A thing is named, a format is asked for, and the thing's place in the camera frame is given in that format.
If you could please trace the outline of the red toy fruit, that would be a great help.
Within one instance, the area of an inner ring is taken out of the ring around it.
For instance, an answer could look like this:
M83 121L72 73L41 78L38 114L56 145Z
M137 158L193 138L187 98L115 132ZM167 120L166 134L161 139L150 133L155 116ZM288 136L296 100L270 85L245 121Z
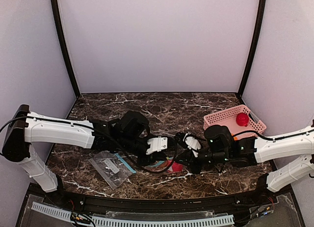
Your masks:
M171 166L171 172L181 172L183 170L183 165L174 162Z

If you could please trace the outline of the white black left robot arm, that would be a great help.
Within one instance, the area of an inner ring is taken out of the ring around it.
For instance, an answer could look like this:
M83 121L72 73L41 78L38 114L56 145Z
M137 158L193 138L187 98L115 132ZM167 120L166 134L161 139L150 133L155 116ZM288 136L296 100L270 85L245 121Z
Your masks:
M138 158L141 167L164 160L164 150L170 147L169 138L152 135L148 119L135 111L110 121L75 121L44 116L31 112L28 105L20 105L3 128L7 132L0 154L18 163L45 193L61 192L62 181L38 157L32 146L35 142L127 152Z

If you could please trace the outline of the large clear zip bag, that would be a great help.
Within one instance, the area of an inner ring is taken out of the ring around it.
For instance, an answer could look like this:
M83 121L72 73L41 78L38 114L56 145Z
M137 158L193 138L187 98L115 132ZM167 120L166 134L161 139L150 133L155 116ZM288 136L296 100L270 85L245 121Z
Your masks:
M162 170L166 169L171 164L171 162L172 162L172 159L169 159L166 161L158 161L153 165L146 166L145 168L150 170L150 171L162 171ZM171 172L171 166L165 172L166 173L174 173L174 172Z

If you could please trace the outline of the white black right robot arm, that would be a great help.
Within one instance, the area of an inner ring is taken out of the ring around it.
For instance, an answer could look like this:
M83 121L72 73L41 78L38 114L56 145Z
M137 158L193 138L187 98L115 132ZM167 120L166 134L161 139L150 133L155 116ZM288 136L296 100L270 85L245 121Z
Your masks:
M297 156L279 170L258 178L257 189L278 192L314 170L314 128L307 126L282 136L265 137L256 131L253 136L235 139L227 126L212 125L204 131L204 138L189 133L177 133L175 139L184 148L176 156L176 163L199 174L206 165L229 163L238 168L255 166L277 158Z

